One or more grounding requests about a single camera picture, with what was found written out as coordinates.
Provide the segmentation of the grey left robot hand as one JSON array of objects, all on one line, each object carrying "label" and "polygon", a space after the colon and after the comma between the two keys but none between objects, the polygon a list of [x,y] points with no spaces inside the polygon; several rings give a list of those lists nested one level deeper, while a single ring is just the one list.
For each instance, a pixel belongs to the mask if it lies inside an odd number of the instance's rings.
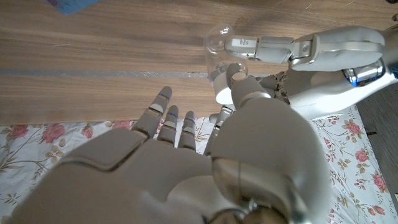
[{"label": "grey left robot hand", "polygon": [[287,63],[282,90],[306,119],[337,114],[397,83],[397,26],[340,27],[298,39],[233,35],[224,49],[243,59]]}]

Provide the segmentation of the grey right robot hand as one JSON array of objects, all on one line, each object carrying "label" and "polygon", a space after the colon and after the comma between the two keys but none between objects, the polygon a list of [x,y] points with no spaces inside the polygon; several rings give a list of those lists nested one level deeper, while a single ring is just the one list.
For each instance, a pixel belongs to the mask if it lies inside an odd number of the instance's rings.
[{"label": "grey right robot hand", "polygon": [[195,117],[177,134],[171,88],[131,129],[68,153],[18,205],[10,223],[323,223],[331,187],[322,144],[288,104],[232,63],[205,153]]}]

